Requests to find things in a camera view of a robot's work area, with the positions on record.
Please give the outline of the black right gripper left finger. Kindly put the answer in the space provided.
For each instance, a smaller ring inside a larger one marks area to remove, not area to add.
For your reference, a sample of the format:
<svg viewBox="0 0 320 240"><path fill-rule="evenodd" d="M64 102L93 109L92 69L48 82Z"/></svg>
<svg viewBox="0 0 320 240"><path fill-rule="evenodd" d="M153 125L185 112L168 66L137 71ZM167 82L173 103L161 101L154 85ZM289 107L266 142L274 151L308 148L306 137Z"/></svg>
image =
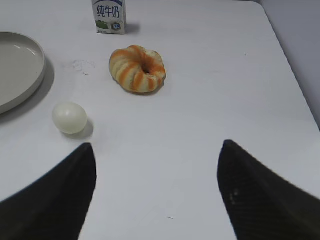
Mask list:
<svg viewBox="0 0 320 240"><path fill-rule="evenodd" d="M77 240L96 188L92 145L81 144L34 183L1 201L2 240Z"/></svg>

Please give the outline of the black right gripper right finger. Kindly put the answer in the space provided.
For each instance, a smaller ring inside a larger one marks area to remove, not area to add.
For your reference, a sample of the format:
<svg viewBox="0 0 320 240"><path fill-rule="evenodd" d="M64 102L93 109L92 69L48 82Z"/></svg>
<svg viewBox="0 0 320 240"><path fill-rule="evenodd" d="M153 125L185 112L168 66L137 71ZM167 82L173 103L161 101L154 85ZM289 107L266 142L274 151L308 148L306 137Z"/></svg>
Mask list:
<svg viewBox="0 0 320 240"><path fill-rule="evenodd" d="M320 200L225 140L217 184L238 240L318 240Z"/></svg>

